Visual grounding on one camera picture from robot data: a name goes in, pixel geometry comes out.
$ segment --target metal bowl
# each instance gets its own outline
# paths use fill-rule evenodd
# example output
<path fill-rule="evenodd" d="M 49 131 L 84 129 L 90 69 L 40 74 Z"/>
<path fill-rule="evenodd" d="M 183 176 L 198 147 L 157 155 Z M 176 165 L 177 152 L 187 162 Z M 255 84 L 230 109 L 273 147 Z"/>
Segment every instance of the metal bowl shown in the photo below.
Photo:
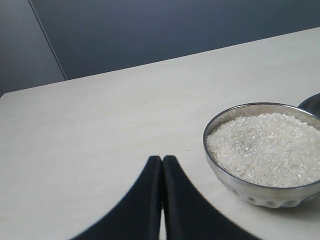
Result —
<path fill-rule="evenodd" d="M 221 181 L 228 190 L 238 195 L 242 200 L 257 206 L 264 206 L 273 209 L 280 207 L 295 207 L 301 203 L 314 199 L 316 195 L 320 193 L 320 180 L 308 185 L 297 187 L 268 187 L 253 184 L 235 177 L 221 168 L 217 164 L 215 156 L 210 153 L 207 147 L 207 136 L 221 124 L 240 116 L 251 117 L 258 116 L 260 114 L 272 113 L 293 116 L 320 130 L 319 118 L 294 106 L 269 102 L 238 105 L 219 113 L 206 126 L 203 133 L 205 156 L 217 179 Z"/>

